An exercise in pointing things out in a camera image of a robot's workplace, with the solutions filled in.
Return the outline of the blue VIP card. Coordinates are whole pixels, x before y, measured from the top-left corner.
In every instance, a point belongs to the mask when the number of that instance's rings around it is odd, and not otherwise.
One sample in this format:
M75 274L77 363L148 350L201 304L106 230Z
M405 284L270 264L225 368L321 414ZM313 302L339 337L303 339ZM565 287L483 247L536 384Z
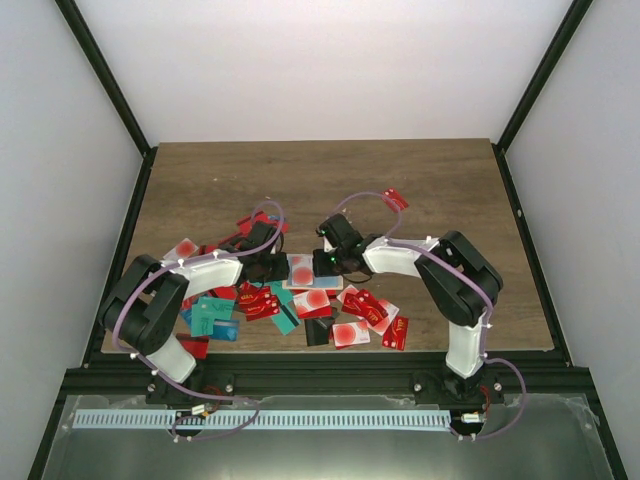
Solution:
M341 289L343 278L341 276L315 277L313 287L329 290Z

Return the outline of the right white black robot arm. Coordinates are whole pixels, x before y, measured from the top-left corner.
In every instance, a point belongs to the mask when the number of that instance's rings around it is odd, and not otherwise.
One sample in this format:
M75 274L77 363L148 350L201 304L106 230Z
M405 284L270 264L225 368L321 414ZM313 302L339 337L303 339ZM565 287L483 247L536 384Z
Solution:
M313 253L319 276L396 274L422 280L449 322L444 378L447 396L458 403L480 390L477 373L486 360L486 337L503 280L496 269L458 231L424 240L360 234L342 214L321 223L324 246Z

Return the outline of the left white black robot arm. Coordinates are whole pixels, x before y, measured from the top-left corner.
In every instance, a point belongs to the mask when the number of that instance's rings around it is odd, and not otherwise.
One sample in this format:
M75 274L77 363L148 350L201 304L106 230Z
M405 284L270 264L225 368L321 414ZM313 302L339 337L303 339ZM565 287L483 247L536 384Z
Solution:
M275 247L282 229L258 221L238 245L176 261L136 257L100 306L99 323L117 349L170 380L169 391L178 401L196 402L205 381L173 333L182 303L217 288L286 279L286 255Z

